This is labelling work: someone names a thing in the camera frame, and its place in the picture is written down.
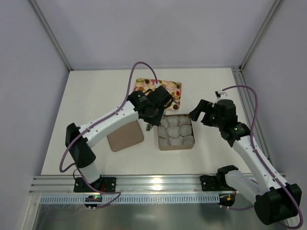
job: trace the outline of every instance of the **white wall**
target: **white wall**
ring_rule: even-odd
[[[240,65],[273,0],[36,0],[73,69]]]
[[[245,69],[278,170],[297,183],[307,220],[307,1],[285,1]]]
[[[68,77],[25,0],[0,3],[0,225],[19,229]]]

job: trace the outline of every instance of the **table surface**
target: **table surface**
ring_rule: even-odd
[[[158,79],[182,83],[181,105],[178,111],[166,114],[188,114],[200,99],[214,102],[214,91],[235,85],[230,68],[223,69],[157,69]],[[121,104],[130,70],[71,71],[60,105],[58,117],[44,162],[42,175],[60,175],[59,162],[65,150],[66,127],[74,122],[86,124]],[[130,92],[137,78],[153,78],[150,70],[135,70]],[[236,89],[228,96],[236,104],[239,121],[246,123]],[[101,140],[93,152],[101,174],[210,174],[227,165],[235,165],[243,173],[250,173],[241,157],[223,140],[217,128],[193,122],[195,145],[189,150],[160,151],[157,127],[145,131],[146,123],[139,120],[144,142],[112,152],[107,138]],[[73,162],[68,154],[64,167]],[[74,167],[65,174],[72,174]]]

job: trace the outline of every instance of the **colorful patterned cloth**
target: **colorful patterned cloth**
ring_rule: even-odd
[[[180,107],[181,98],[181,88],[182,84],[180,82],[168,81],[168,80],[158,80],[164,88],[166,88],[173,96],[174,101],[167,110],[178,110]],[[138,78],[135,82],[134,91],[141,90],[146,92],[147,90],[155,90],[155,79]]]

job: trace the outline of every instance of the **brown tray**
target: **brown tray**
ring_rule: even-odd
[[[165,117],[168,116],[187,116],[189,117],[188,114],[174,114],[174,115],[165,115]],[[192,136],[194,138],[194,144],[195,144],[195,137],[194,137],[194,132],[193,132],[193,125],[192,125],[192,120],[191,120],[191,127],[192,127]],[[161,146],[159,143],[159,129],[158,129],[158,145],[159,145],[159,150],[161,151],[169,151],[169,150],[190,150],[193,148],[194,144],[192,145],[178,145],[178,146]]]

